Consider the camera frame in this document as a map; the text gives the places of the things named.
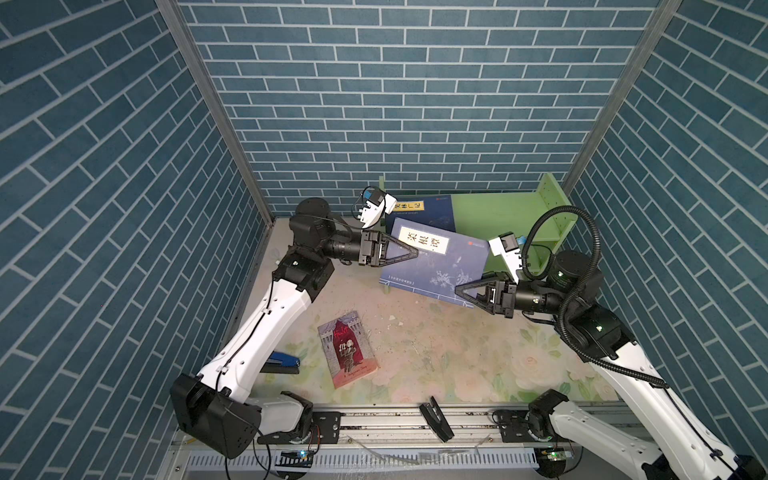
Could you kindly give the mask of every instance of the book cover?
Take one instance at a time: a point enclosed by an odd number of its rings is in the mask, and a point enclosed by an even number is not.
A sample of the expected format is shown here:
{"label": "book cover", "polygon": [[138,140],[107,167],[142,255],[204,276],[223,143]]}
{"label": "book cover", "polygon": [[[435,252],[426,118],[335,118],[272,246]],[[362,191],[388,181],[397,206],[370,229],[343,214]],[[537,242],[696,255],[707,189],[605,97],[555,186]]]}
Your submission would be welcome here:
{"label": "book cover", "polygon": [[357,312],[317,327],[333,386],[339,388],[379,368]]}
{"label": "book cover", "polygon": [[[490,251],[487,241],[402,218],[395,220],[392,236],[418,248],[419,256],[384,266],[379,283],[472,308],[453,290],[456,285],[480,280]],[[390,243],[386,256],[404,253]]]}
{"label": "book cover", "polygon": [[429,225],[430,227],[456,231],[453,220],[453,204],[450,195],[432,197],[414,197],[414,200],[404,200],[395,205],[394,211],[386,216],[386,232],[392,234],[395,220],[402,218]]}

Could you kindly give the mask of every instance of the brick wallpaper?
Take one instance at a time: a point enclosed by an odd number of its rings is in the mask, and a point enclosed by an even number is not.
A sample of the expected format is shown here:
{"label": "brick wallpaper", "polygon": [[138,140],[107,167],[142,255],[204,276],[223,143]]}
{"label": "brick wallpaper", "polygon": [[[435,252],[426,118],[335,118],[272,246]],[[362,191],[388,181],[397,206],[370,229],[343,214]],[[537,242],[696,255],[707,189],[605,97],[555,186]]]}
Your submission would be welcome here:
{"label": "brick wallpaper", "polygon": [[[768,3],[684,0],[572,200],[603,300],[688,405],[768,463]],[[571,241],[588,251],[578,225]]]}
{"label": "brick wallpaper", "polygon": [[157,474],[262,232],[152,0],[0,2],[0,478]]}
{"label": "brick wallpaper", "polygon": [[266,0],[183,10],[278,215],[562,179],[657,0]]}

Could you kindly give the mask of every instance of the table surface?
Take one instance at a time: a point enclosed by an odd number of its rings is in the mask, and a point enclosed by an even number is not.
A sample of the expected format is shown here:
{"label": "table surface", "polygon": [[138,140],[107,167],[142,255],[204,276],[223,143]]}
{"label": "table surface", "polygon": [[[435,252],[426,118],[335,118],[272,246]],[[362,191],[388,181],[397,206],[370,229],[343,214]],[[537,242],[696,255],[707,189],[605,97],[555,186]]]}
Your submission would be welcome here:
{"label": "table surface", "polygon": [[[270,274],[291,243],[278,219],[243,318],[256,308]],[[439,402],[529,402],[547,389],[573,400],[617,400],[616,392],[554,334],[550,326],[492,316],[379,285],[381,270],[343,266],[281,339],[279,352],[301,359],[300,374],[260,374],[252,396],[289,390],[319,404],[393,405]],[[317,327],[356,310],[379,369],[333,388]]]}

